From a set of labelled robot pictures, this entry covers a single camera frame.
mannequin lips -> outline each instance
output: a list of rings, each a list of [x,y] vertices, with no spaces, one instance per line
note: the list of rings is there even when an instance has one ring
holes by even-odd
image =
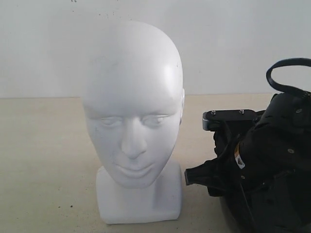
[[[143,168],[129,168],[120,165],[116,165],[117,168],[129,178],[141,178],[145,176],[151,169],[151,165],[145,166]]]

table surface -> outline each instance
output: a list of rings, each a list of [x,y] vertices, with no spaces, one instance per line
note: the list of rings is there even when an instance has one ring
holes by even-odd
[[[182,171],[215,157],[209,110],[263,110],[272,94],[186,96],[172,157]],[[218,198],[185,186],[178,220],[107,225],[99,217],[95,177],[101,166],[79,98],[0,100],[0,232],[226,233]]]

sticker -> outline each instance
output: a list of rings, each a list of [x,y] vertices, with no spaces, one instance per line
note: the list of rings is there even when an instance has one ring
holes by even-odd
[[[235,157],[235,161],[237,162],[237,165],[239,166],[239,168],[243,169],[245,167],[245,163],[243,162],[243,160],[240,156],[239,147],[240,147],[240,143],[238,143],[237,146],[235,147],[234,157]]]

white wall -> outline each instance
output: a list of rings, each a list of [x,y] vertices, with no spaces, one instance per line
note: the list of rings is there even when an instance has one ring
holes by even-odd
[[[271,92],[265,72],[274,62],[311,58],[310,10],[310,0],[0,0],[0,98],[78,96],[88,30],[107,18],[167,33],[186,94]],[[308,68],[274,77],[311,89]]]

white mannequin head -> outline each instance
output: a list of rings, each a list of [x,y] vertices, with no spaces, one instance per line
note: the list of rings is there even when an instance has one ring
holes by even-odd
[[[184,105],[180,56],[166,34],[145,23],[112,23],[104,34],[82,97],[88,133],[116,183],[145,188],[177,139]]]

